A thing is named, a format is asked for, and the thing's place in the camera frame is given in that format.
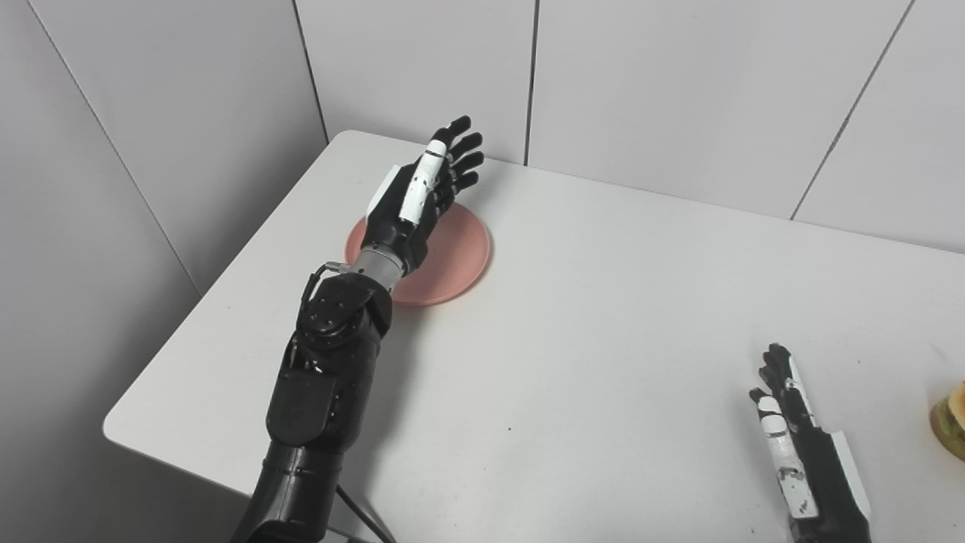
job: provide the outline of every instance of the pink plate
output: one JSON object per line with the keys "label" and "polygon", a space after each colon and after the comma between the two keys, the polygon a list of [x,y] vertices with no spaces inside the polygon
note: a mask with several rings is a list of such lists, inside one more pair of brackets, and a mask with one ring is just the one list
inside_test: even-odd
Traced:
{"label": "pink plate", "polygon": [[[345,241],[345,261],[355,262],[365,237],[359,220]],[[465,292],[483,274],[489,261],[489,233],[472,212],[454,204],[428,238],[428,256],[418,270],[396,287],[392,299],[405,305],[433,305]]]}

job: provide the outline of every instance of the tabletop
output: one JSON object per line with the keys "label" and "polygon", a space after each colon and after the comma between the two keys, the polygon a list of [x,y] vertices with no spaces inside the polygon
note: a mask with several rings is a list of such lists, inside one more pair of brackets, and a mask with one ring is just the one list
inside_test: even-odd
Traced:
{"label": "tabletop", "polygon": [[[423,147],[341,133],[106,436],[250,494],[305,281]],[[788,540],[747,396],[775,341],[822,425],[847,433],[874,541],[965,538],[965,463],[928,426],[965,379],[965,255],[495,160],[480,172],[459,201],[489,229],[489,266],[459,298],[396,308],[345,457],[342,484],[398,541]],[[340,504],[331,526],[372,539]]]}

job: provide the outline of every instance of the black cable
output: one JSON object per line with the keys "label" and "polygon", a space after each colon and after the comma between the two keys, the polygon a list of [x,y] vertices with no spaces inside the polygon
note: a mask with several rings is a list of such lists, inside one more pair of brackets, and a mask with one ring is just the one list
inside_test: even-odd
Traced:
{"label": "black cable", "polygon": [[335,487],[335,493],[338,494],[339,498],[341,498],[342,501],[345,502],[345,505],[348,505],[348,508],[351,509],[353,513],[355,513],[355,516],[357,516],[359,520],[362,521],[362,524],[369,527],[372,533],[375,534],[375,537],[378,537],[379,541],[381,541],[382,543],[396,543],[395,538],[393,538],[391,535],[386,533],[385,530],[380,528],[379,525],[376,524],[375,521],[372,520],[372,518],[369,517],[369,515],[362,510],[362,507],[359,507],[358,504],[355,503],[355,501],[349,497],[348,492],[346,492],[345,489],[342,488],[342,485]]}

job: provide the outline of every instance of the robotic hand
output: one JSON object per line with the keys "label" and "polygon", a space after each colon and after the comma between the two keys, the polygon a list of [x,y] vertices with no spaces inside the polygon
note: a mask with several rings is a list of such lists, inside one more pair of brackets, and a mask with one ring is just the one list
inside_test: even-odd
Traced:
{"label": "robotic hand", "polygon": [[[345,453],[362,428],[390,293],[422,265],[455,196],[479,179],[483,137],[460,117],[413,163],[390,170],[369,205],[362,252],[309,277],[282,357],[266,425],[271,445],[232,543],[309,543],[325,535]],[[337,275],[321,280],[325,271]]]}
{"label": "robotic hand", "polygon": [[372,270],[379,261],[392,261],[394,266],[378,265],[390,274],[378,279],[391,290],[399,278],[426,260],[427,240],[439,217],[457,194],[479,180],[479,174],[471,170],[483,163],[483,153],[470,152],[482,144],[483,136],[474,132],[453,145],[470,125],[469,117],[452,121],[436,131],[415,162],[389,170],[369,204],[356,270]]}
{"label": "robotic hand", "polygon": [[790,516],[794,543],[870,543],[869,502],[843,432],[817,420],[790,352],[771,344],[751,390]]}

